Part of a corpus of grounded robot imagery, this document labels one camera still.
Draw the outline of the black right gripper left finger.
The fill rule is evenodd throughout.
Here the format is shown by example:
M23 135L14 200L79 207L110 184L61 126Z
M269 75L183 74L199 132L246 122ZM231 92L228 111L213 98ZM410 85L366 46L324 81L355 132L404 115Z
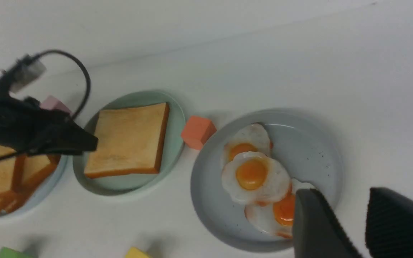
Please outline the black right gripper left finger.
M323 194L315 189L296 192L292 227L296 258L362 258Z

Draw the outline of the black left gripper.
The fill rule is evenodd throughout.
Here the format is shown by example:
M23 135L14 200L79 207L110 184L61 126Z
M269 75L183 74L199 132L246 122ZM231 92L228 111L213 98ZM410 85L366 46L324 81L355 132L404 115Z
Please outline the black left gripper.
M0 145L29 156L81 155L95 151L98 138L64 110L12 99L0 101Z

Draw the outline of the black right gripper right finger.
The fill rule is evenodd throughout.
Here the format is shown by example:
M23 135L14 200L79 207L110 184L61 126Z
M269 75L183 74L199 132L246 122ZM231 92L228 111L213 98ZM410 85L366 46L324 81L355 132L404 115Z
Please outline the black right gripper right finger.
M373 258L413 258L413 200L385 187L370 188L365 242Z

